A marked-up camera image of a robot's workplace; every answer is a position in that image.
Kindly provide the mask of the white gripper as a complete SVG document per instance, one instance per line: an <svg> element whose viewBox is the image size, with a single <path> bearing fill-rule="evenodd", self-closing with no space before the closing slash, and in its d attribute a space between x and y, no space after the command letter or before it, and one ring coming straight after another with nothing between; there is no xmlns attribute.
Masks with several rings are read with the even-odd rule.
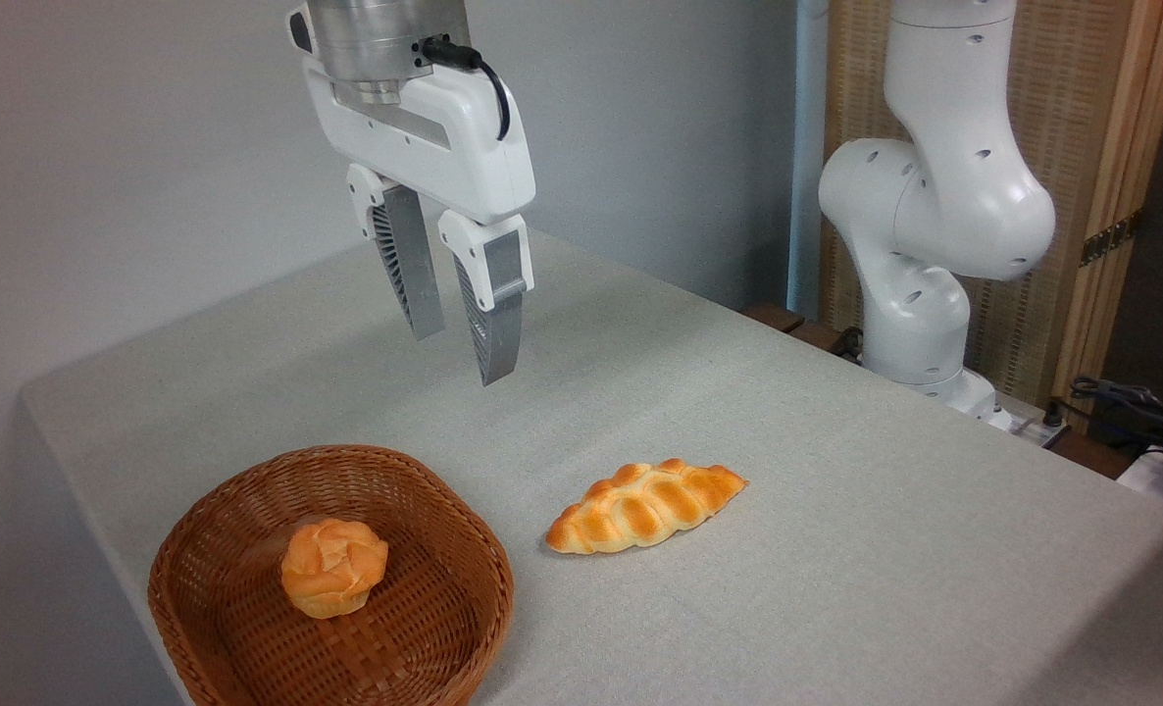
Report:
<svg viewBox="0 0 1163 706"><path fill-rule="evenodd" d="M354 213L411 331L444 330L421 193L450 209L438 236L454 255L481 384L513 375L535 287L516 214L536 184L515 99L475 57L465 6L300 5L287 28L319 124L354 162Z"/></svg>

